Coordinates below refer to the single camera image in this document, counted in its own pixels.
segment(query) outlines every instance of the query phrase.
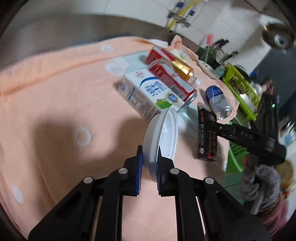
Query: yellow hose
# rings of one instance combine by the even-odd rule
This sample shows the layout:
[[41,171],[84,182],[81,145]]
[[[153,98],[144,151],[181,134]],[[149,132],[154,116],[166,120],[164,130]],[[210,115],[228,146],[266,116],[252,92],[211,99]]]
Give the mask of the yellow hose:
[[[185,15],[185,13],[191,8],[193,7],[195,4],[197,4],[198,2],[200,2],[201,0],[193,0],[191,3],[189,3],[187,6],[185,6],[181,12],[178,14],[179,17],[183,17]],[[174,27],[174,25],[177,23],[177,20],[172,20],[172,22],[170,23],[170,25],[168,26],[169,30],[172,30],[172,28]]]

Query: round container lid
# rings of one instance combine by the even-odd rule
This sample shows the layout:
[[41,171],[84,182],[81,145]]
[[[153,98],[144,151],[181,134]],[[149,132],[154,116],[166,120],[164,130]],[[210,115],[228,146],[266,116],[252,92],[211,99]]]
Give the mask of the round container lid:
[[143,165],[156,182],[158,147],[161,155],[174,159],[178,140],[178,116],[174,108],[166,108],[151,120],[143,143]]

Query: metal bowl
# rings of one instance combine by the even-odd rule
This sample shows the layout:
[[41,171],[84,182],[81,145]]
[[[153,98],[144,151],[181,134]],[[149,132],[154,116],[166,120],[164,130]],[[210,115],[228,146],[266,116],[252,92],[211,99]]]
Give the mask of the metal bowl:
[[290,49],[295,45],[293,29],[281,23],[272,23],[263,27],[263,40],[275,49]]

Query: white milk carton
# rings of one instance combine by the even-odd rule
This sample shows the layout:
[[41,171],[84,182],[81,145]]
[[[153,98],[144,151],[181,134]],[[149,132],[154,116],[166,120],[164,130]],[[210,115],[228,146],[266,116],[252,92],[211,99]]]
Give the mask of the white milk carton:
[[118,92],[148,121],[162,109],[173,107],[178,111],[184,105],[184,101],[148,69],[124,75]]

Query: black box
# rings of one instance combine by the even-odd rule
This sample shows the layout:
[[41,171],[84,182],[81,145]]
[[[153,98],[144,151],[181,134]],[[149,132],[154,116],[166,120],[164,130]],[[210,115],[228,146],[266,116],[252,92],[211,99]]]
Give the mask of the black box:
[[217,154],[217,134],[207,125],[209,121],[216,122],[216,115],[205,108],[198,109],[198,153],[197,158],[204,161],[214,161]]

